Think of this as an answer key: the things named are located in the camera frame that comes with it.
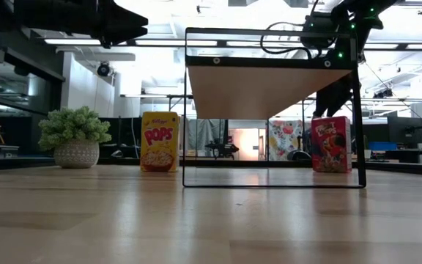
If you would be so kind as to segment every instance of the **security camera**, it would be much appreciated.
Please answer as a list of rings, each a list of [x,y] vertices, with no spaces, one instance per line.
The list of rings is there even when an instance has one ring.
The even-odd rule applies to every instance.
[[[97,74],[102,77],[107,77],[110,74],[111,69],[108,62],[101,62],[99,68],[97,69]]]

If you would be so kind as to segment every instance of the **desk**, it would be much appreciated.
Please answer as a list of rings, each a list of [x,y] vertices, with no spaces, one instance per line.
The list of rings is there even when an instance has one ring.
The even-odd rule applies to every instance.
[[[422,149],[385,151],[385,159],[397,159],[400,163],[418,164],[419,155],[422,155]]]

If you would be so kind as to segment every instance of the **red cereal box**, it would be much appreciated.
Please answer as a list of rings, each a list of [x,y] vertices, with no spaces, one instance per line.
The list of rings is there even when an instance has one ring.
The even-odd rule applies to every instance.
[[[351,172],[351,130],[347,117],[312,120],[312,167],[316,172]]]

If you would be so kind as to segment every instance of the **black metal frame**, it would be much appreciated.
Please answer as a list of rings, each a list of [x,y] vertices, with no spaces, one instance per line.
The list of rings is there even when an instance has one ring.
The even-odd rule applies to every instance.
[[[330,61],[330,66],[325,64],[325,58],[315,58],[310,60],[304,59],[265,59],[265,58],[235,58],[235,57],[218,57],[207,56],[188,56],[188,34],[230,34],[230,35],[252,35],[252,36],[298,36],[298,37],[323,37],[323,38],[344,38],[350,39],[350,51],[347,54],[347,59]],[[241,185],[187,185],[185,183],[185,167],[186,167],[186,135],[183,134],[183,155],[182,155],[182,185],[184,187],[193,188],[365,188],[366,187],[366,162],[364,160],[364,146],[363,146],[363,121],[361,114],[360,102],[360,85],[358,75],[358,56],[357,56],[357,39],[355,35],[341,34],[341,33],[314,33],[314,32],[288,32],[288,31],[273,31],[273,30],[254,30],[254,29],[200,29],[187,28],[185,30],[185,85],[183,98],[187,96],[187,68],[188,66],[213,66],[213,67],[284,67],[284,68],[299,68],[299,69],[333,69],[333,70],[351,70],[353,74],[352,89],[353,89],[353,115],[355,123],[356,144],[358,150],[358,184],[357,185],[285,185],[285,186],[241,186]],[[183,107],[183,117],[187,117],[186,103]],[[266,141],[267,159],[268,159],[268,137]]]

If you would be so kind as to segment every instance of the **green plant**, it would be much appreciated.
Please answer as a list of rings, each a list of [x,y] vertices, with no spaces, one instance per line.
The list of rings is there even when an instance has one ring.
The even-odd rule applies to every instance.
[[[107,142],[111,135],[107,134],[109,122],[101,122],[99,115],[83,106],[79,109],[55,110],[48,113],[48,119],[39,123],[42,137],[38,144],[42,150],[51,150],[71,139],[91,142]]]

